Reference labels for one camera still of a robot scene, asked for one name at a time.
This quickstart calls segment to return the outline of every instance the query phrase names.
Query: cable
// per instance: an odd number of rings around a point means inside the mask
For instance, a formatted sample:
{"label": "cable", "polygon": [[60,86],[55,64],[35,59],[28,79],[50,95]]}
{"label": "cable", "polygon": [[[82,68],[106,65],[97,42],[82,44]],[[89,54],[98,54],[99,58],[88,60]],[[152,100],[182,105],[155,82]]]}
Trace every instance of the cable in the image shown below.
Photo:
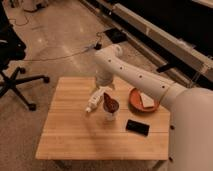
{"label": "cable", "polygon": [[25,15],[25,12],[23,12],[23,16],[24,16],[24,18],[25,18],[25,23],[23,23],[23,24],[18,24],[17,23],[17,19],[15,19],[15,18],[10,18],[9,20],[10,21],[14,21],[14,24],[16,25],[16,26],[18,26],[18,27],[22,27],[22,26],[25,26],[25,25],[27,25],[30,21],[29,21],[29,19],[27,18],[27,16]]}
{"label": "cable", "polygon": [[61,59],[66,59],[66,58],[71,58],[73,56],[77,56],[77,55],[81,55],[81,54],[84,54],[84,53],[87,53],[89,52],[91,49],[94,48],[94,45],[90,45],[88,47],[86,47],[85,50],[81,51],[81,52],[76,52],[76,53],[73,53],[71,55],[66,55],[66,56],[61,56],[61,57],[57,57],[57,58],[52,58],[52,59],[25,59],[23,61],[25,62],[46,62],[46,61],[56,61],[56,60],[61,60]]}

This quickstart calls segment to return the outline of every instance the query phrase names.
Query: speckled floor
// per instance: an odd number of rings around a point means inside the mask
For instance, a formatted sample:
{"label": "speckled floor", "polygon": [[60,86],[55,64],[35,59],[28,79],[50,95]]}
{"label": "speckled floor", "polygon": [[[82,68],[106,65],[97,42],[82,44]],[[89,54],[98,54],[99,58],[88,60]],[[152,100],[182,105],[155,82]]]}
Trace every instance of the speckled floor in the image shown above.
{"label": "speckled floor", "polygon": [[[20,8],[4,5],[9,18],[25,23]],[[27,60],[53,59],[83,51],[96,43],[96,33],[107,28],[93,13],[77,0],[52,0],[50,6],[35,13],[25,13],[29,24],[14,29],[27,44]],[[110,41],[104,37],[104,46]],[[156,67],[129,43],[120,44],[124,49],[123,60],[155,72]],[[25,76],[46,74],[48,85],[40,81],[20,86],[31,101],[37,103],[36,112],[29,112],[21,101],[8,92],[0,99],[0,171],[58,171],[52,161],[35,159],[35,152],[48,113],[57,81],[61,76],[93,76],[96,64],[94,50],[74,57],[46,61],[16,61],[6,71],[10,74],[16,66],[27,69]],[[146,171],[154,161],[66,161],[73,171]]]}

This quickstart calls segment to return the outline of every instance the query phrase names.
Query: black chair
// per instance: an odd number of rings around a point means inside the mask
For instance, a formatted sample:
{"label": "black chair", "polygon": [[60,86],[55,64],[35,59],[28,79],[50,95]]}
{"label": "black chair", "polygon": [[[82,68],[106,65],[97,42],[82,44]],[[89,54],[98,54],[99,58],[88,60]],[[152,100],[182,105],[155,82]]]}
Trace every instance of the black chair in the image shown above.
{"label": "black chair", "polygon": [[11,89],[28,106],[29,110],[34,111],[36,110],[36,104],[29,103],[16,86],[38,79],[43,79],[44,83],[49,83],[49,77],[38,75],[17,79],[18,73],[24,74],[26,72],[25,68],[21,67],[17,67],[10,77],[3,72],[8,68],[11,60],[23,60],[25,58],[25,49],[26,45],[13,30],[13,26],[9,23],[5,14],[2,0],[0,0],[0,75],[3,78],[3,82],[0,82],[0,98]]}

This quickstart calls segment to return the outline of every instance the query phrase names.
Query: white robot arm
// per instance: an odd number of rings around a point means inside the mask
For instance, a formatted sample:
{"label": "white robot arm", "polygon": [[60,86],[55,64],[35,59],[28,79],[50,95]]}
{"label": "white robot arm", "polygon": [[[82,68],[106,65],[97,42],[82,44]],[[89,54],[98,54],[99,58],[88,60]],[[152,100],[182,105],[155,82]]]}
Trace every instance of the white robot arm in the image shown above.
{"label": "white robot arm", "polygon": [[178,83],[129,65],[119,45],[98,51],[96,84],[106,86],[113,74],[158,100],[171,112],[169,171],[213,170],[213,92],[187,89]]}

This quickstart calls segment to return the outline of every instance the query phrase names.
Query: black phone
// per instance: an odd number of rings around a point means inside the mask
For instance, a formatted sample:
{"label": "black phone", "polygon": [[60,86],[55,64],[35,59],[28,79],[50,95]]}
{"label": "black phone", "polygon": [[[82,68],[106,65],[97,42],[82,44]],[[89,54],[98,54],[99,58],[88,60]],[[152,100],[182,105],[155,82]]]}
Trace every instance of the black phone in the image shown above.
{"label": "black phone", "polygon": [[126,125],[127,130],[134,131],[134,132],[143,134],[145,136],[148,136],[149,134],[149,127],[150,126],[147,124],[136,122],[130,119],[128,120]]}

